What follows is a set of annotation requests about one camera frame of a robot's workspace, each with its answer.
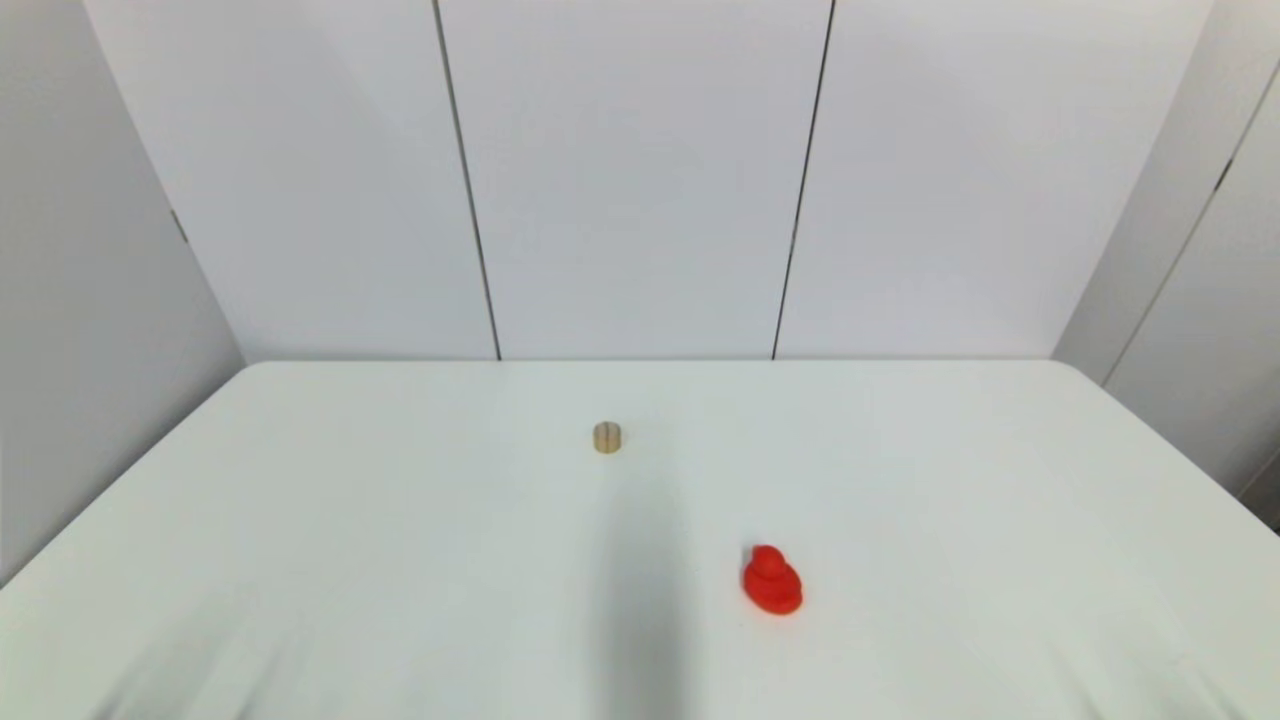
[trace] white wall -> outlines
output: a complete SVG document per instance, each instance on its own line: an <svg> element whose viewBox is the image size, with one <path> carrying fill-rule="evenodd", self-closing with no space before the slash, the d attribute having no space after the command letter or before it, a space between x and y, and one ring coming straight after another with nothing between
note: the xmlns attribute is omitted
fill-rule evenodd
<svg viewBox="0 0 1280 720"><path fill-rule="evenodd" d="M1048 356L1210 0L837 3L780 356Z"/></svg>
<svg viewBox="0 0 1280 720"><path fill-rule="evenodd" d="M1106 388L1233 492L1280 448L1280 87Z"/></svg>
<svg viewBox="0 0 1280 720"><path fill-rule="evenodd" d="M1277 60L1280 3L1215 3L1056 359L1107 382L1222 177Z"/></svg>
<svg viewBox="0 0 1280 720"><path fill-rule="evenodd" d="M829 0L443 0L504 357L768 357Z"/></svg>
<svg viewBox="0 0 1280 720"><path fill-rule="evenodd" d="M87 0L251 361L493 357L429 0Z"/></svg>
<svg viewBox="0 0 1280 720"><path fill-rule="evenodd" d="M0 0L0 582L242 365L84 9Z"/></svg>

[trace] table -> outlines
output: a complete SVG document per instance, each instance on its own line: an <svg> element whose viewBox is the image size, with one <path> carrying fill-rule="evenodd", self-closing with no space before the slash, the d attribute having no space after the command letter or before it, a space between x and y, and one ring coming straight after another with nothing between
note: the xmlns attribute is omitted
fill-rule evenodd
<svg viewBox="0 0 1280 720"><path fill-rule="evenodd" d="M1277 606L1051 361L264 364L0 589L0 717L1277 717Z"/></svg>

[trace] gray wall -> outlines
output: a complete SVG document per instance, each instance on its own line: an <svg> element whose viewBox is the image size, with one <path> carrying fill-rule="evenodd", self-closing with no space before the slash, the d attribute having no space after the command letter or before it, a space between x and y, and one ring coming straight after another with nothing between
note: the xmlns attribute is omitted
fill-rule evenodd
<svg viewBox="0 0 1280 720"><path fill-rule="evenodd" d="M241 366L84 9L0 0L0 580Z"/></svg>
<svg viewBox="0 0 1280 720"><path fill-rule="evenodd" d="M1231 492L1280 448L1280 87L1106 388Z"/></svg>
<svg viewBox="0 0 1280 720"><path fill-rule="evenodd" d="M1053 357L1105 384L1172 272L1280 59L1280 3L1217 0Z"/></svg>
<svg viewBox="0 0 1280 720"><path fill-rule="evenodd" d="M1055 354L1235 493L1280 448L1277 63L1280 4L1219 0Z"/></svg>

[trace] small wooden peg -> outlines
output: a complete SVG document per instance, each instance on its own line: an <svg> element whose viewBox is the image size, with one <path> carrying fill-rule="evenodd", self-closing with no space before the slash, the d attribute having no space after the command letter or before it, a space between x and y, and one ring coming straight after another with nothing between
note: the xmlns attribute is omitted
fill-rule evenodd
<svg viewBox="0 0 1280 720"><path fill-rule="evenodd" d="M591 441L598 452L612 455L622 447L622 428L617 423L599 423L591 432Z"/></svg>

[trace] red rubber duck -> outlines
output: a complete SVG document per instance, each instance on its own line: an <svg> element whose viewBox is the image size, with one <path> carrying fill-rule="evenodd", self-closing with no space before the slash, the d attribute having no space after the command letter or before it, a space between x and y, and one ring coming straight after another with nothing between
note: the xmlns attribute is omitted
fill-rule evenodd
<svg viewBox="0 0 1280 720"><path fill-rule="evenodd" d="M742 589L760 610L774 615L790 615L804 602L800 575L772 544L751 548L751 561L742 573Z"/></svg>

